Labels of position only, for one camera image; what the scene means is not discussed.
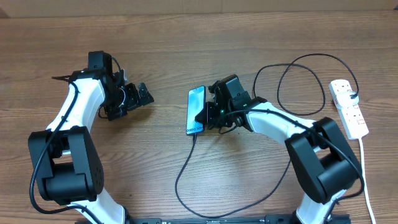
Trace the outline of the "Galaxy S24+ smartphone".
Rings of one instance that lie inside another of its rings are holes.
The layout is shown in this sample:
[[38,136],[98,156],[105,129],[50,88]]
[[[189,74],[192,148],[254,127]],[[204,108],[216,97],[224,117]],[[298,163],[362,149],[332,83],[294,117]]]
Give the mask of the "Galaxy S24+ smartphone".
[[186,134],[194,135],[204,131],[204,125],[195,120],[205,107],[205,87],[199,86],[188,92]]

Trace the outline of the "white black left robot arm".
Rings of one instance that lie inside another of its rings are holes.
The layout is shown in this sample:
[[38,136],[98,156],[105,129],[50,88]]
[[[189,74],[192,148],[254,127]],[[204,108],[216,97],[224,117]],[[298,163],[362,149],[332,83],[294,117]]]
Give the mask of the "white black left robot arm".
[[100,110],[112,121],[154,102],[144,83],[129,83],[117,60],[103,51],[89,52],[88,66],[60,76],[69,91],[56,118],[30,134],[34,168],[29,185],[32,206],[40,213],[77,210],[90,223],[133,223],[128,210],[104,188],[104,171],[90,136]]

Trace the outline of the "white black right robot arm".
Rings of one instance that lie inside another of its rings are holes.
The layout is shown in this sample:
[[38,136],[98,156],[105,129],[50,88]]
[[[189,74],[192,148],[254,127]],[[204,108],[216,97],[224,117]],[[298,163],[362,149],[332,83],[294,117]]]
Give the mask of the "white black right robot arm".
[[361,165],[336,122],[302,119],[281,110],[261,97],[251,98],[237,75],[218,80],[209,87],[188,92],[187,135],[206,129],[244,127],[263,134],[287,148],[290,163],[304,191],[291,223],[346,223],[332,211],[346,191],[359,180]]

